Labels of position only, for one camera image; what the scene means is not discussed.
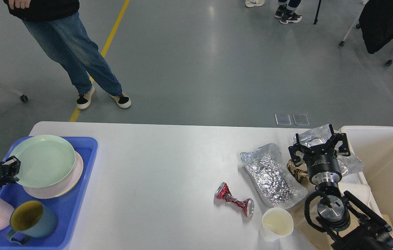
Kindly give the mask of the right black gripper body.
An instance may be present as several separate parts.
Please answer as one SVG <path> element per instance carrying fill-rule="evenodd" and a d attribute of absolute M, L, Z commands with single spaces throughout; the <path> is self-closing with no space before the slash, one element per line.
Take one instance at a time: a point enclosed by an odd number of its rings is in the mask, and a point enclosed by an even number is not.
<path fill-rule="evenodd" d="M 335 149 L 321 149 L 319 152 L 308 151 L 304 154 L 303 160 L 306 162 L 309 182 L 312 184 L 338 183 L 342 180 L 342 172 Z"/>

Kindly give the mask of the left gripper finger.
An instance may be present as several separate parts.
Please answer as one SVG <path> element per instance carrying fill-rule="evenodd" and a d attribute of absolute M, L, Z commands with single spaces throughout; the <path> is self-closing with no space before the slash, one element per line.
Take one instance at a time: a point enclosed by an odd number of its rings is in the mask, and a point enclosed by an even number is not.
<path fill-rule="evenodd" d="M 3 176 L 3 177 L 1 177 L 1 179 L 0 179 L 0 189 L 4 186 L 4 185 L 7 185 L 7 184 L 10 184 L 10 183 L 16 183 L 16 182 L 18 182 L 20 179 L 17 177 L 17 176 L 13 176 L 13 177 L 11 177 L 11 176 Z"/>
<path fill-rule="evenodd" d="M 2 162 L 2 173 L 5 176 L 16 176 L 20 171 L 21 161 L 16 156 L 10 156 Z"/>

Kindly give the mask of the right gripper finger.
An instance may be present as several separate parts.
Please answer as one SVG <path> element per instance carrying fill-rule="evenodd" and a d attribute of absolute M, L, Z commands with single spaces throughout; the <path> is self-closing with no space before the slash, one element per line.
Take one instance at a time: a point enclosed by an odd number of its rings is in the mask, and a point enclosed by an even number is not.
<path fill-rule="evenodd" d="M 289 147 L 290 157 L 295 166 L 301 166 L 309 159 L 309 148 L 300 142 L 299 134 L 295 134 L 295 143 Z"/>
<path fill-rule="evenodd" d="M 334 132 L 332 124 L 328 125 L 331 136 L 323 145 L 324 155 L 349 157 L 351 155 L 346 133 Z"/>

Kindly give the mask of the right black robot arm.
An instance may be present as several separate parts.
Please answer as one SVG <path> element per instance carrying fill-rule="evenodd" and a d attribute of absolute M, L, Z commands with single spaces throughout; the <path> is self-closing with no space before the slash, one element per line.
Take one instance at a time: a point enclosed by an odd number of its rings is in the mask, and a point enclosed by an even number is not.
<path fill-rule="evenodd" d="M 336 133 L 329 125 L 325 143 L 305 146 L 299 134 L 289 147 L 295 166 L 307 166 L 308 180 L 315 187 L 304 203 L 307 223 L 327 233 L 334 250 L 391 250 L 392 227 L 349 191 L 341 192 L 342 173 L 338 156 L 351 155 L 346 133 Z"/>

